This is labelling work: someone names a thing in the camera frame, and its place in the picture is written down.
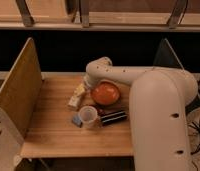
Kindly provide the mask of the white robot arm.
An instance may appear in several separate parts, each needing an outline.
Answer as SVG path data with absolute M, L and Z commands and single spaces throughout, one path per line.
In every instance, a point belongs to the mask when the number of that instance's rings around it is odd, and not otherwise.
M 195 171 L 186 106 L 198 94 L 195 77 L 168 67 L 114 66 L 107 57 L 86 65 L 85 86 L 103 79 L 126 84 L 135 171 Z

